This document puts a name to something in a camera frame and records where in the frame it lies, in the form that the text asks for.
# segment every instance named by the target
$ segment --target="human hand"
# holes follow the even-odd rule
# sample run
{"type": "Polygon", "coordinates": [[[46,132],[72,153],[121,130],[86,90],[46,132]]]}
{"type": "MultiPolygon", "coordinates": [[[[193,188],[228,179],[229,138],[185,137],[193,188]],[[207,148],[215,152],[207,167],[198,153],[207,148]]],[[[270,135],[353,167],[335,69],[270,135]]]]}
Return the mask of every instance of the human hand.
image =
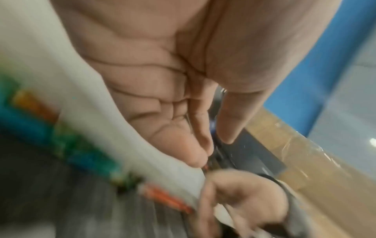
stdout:
{"type": "Polygon", "coordinates": [[[201,190],[193,225],[198,238],[219,236],[214,217],[218,203],[227,208],[241,237],[250,237],[257,227],[282,223],[289,210],[287,195],[277,183],[244,171],[213,172],[201,190]]]}
{"type": "Polygon", "coordinates": [[[213,152],[207,110],[231,143],[316,42],[340,0],[51,0],[126,121],[194,167],[213,152]]]}

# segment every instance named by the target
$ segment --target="gray floor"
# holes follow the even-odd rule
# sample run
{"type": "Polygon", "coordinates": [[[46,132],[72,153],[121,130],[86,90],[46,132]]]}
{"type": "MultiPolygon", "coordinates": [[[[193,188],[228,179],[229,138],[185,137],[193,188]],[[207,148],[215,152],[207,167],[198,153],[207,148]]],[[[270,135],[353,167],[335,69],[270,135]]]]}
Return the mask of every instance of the gray floor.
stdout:
{"type": "Polygon", "coordinates": [[[117,196],[103,179],[48,152],[0,135],[0,227],[54,224],[57,238],[187,238],[181,213],[139,197],[117,196]]]}

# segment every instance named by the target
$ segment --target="multicolored pattern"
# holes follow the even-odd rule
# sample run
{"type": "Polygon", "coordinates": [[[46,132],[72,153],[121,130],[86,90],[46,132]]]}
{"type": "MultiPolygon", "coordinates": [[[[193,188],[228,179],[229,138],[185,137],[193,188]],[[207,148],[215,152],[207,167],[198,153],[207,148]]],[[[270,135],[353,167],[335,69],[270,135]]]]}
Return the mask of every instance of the multicolored pattern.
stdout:
{"type": "Polygon", "coordinates": [[[119,164],[58,117],[57,112],[21,88],[11,77],[0,74],[1,127],[31,144],[48,149],[73,166],[103,176],[118,186],[135,187],[139,177],[124,175],[119,164]]]}

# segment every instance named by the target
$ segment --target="hand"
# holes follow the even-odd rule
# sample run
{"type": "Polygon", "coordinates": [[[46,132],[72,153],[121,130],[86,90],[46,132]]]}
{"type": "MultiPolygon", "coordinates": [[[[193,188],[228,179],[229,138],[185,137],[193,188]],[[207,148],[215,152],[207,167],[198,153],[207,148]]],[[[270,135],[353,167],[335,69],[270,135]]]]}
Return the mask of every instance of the hand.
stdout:
{"type": "Polygon", "coordinates": [[[282,223],[289,209],[287,195],[275,182],[237,170],[213,172],[201,190],[196,224],[198,238],[217,237],[214,207],[224,204],[241,237],[266,224],[282,223]]]}
{"type": "Polygon", "coordinates": [[[228,92],[217,134],[231,143],[340,0],[51,2],[127,122],[160,151],[201,167],[213,152],[207,110],[217,85],[228,92]]]}

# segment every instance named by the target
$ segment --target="palm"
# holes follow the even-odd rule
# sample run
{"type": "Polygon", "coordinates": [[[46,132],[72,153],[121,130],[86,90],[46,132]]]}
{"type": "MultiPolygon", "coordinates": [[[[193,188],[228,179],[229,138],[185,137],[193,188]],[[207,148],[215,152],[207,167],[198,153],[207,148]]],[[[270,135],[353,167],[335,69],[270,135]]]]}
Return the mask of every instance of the palm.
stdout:
{"type": "Polygon", "coordinates": [[[285,12],[287,20],[275,21],[275,10],[301,1],[52,2],[127,122],[160,151],[192,166],[204,165],[213,151],[207,110],[217,83],[229,91],[217,131],[231,142],[317,39],[303,41],[304,50],[287,62],[284,53],[293,44],[276,47],[273,30],[303,17],[285,12]]]}

